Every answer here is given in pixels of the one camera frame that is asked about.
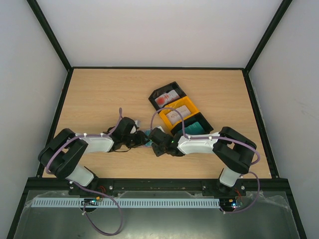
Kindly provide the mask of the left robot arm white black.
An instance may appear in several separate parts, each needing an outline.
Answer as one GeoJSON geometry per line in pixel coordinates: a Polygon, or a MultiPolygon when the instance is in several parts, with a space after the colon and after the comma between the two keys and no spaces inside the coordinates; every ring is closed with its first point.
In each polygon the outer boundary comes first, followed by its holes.
{"type": "Polygon", "coordinates": [[[39,153],[38,160],[48,174],[87,187],[96,176],[79,164],[84,154],[116,152],[122,146],[131,149],[147,142],[147,135],[139,130],[137,122],[123,117],[114,127],[100,134],[76,134],[69,128],[63,129],[39,153]]]}

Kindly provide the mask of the pink card holder wallet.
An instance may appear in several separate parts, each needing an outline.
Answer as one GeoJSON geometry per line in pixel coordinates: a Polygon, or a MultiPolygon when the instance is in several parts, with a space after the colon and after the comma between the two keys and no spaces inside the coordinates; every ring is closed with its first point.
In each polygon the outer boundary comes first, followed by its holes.
{"type": "Polygon", "coordinates": [[[150,129],[143,129],[142,132],[146,135],[145,136],[145,144],[142,145],[142,147],[151,147],[152,146],[152,141],[149,140],[149,134],[151,133],[150,129]]]}

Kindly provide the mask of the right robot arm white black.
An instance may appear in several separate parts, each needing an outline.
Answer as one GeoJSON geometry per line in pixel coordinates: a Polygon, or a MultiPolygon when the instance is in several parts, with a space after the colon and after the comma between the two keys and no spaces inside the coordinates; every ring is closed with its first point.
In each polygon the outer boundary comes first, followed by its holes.
{"type": "Polygon", "coordinates": [[[250,166],[260,159],[254,142],[226,126],[213,134],[177,133],[174,136],[154,128],[149,140],[157,157],[163,154],[176,157],[194,153],[215,154],[225,164],[216,186],[223,195],[230,194],[235,189],[237,179],[249,173],[250,166]]]}

